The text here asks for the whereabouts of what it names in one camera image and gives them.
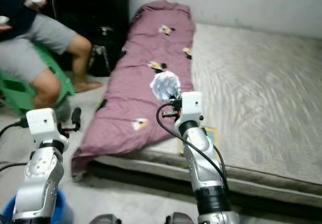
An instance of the bare foot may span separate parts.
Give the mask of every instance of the bare foot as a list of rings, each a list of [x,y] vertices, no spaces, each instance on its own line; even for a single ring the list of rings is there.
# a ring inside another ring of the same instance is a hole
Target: bare foot
[[[83,82],[83,83],[75,83],[74,87],[76,92],[86,92],[86,91],[97,89],[102,85],[103,84],[100,82],[89,82],[89,83]]]

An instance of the blue bucket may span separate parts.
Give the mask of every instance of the blue bucket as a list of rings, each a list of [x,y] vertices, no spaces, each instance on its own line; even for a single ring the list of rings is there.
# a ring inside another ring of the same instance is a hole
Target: blue bucket
[[[12,220],[14,208],[15,208],[15,202],[16,202],[16,197],[11,199],[11,201],[6,205],[6,207],[3,211],[3,216],[5,218],[7,218],[8,220]],[[62,220],[65,215],[65,211],[66,211],[65,197],[64,197],[63,193],[60,190],[58,190],[55,211],[54,211],[54,215],[52,216],[52,219],[51,219],[51,224],[62,224],[63,223]]]

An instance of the mattress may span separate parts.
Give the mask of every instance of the mattress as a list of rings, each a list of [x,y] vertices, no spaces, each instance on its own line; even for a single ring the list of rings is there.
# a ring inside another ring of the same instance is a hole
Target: mattress
[[[192,72],[231,190],[322,207],[322,42],[197,24]],[[189,181],[175,139],[96,160]]]

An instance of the remote controller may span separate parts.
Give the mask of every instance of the remote controller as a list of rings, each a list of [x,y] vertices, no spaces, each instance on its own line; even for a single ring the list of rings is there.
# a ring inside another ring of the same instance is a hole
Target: remote controller
[[[43,4],[45,1],[46,1],[46,0],[27,0],[27,1],[25,2],[25,6],[29,8],[32,4],[35,4],[35,5],[39,6],[39,7],[41,7],[41,6],[42,6],[42,4]]]
[[[7,26],[9,18],[6,16],[0,16],[0,26]]]

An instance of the person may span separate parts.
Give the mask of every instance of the person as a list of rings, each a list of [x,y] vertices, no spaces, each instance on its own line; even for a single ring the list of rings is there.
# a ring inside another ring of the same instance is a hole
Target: person
[[[35,41],[58,54],[65,51],[72,54],[76,92],[99,88],[101,83],[86,81],[91,43],[61,23],[40,14],[37,5],[27,8],[25,1],[0,0],[0,16],[10,20],[7,26],[0,27],[0,70],[27,82],[36,90],[35,108],[54,107],[61,84],[34,49],[32,41]]]

